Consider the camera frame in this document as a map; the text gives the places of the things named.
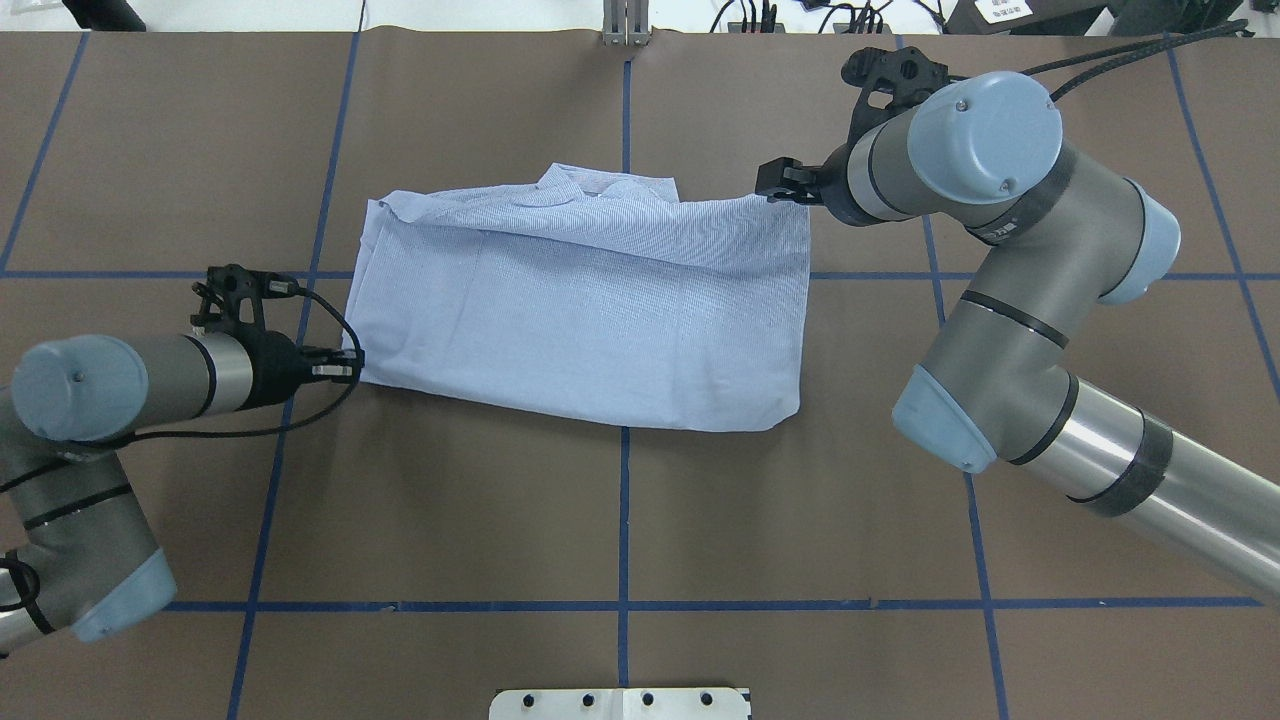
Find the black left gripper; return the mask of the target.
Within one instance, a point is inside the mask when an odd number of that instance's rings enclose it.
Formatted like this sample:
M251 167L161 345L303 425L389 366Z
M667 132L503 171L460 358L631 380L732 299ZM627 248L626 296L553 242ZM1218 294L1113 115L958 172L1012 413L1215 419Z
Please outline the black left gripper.
M283 404L308 383L358 383L357 366L314 365L364 364L364 352L356 348L306 346L303 354L292 338L280 332L246 332L244 351L252 369L246 406Z

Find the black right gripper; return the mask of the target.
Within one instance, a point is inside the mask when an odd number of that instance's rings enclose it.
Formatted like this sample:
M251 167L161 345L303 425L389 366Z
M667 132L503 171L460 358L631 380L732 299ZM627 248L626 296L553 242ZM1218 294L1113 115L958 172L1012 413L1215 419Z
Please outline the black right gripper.
M795 158L776 158L756 169L754 193L768 202L823 205L845 225L886 223L886 205L876 188L870 155L873 140L837 147L819 167Z

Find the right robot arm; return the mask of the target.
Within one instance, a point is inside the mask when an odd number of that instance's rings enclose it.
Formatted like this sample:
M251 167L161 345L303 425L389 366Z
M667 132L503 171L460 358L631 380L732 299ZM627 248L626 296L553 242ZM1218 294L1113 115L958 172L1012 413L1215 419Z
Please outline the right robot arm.
M1048 90L998 70L877 108L818 167L777 158L755 191L846 225L948 217L988 251L893 406L895 427L969 473L1005 461L1075 505L1277 603L1277 487L1070 373L1098 305L1139 299L1178 219L1064 137Z

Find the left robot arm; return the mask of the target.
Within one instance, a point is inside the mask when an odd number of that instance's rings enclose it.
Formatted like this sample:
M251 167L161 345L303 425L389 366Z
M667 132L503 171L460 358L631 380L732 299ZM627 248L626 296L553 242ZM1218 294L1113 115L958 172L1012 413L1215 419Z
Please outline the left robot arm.
M119 452L164 427L353 384L356 348L268 333L82 334L32 347L3 387L3 492L27 536L3 553L3 653L68 629L101 641L151 618L177 583Z

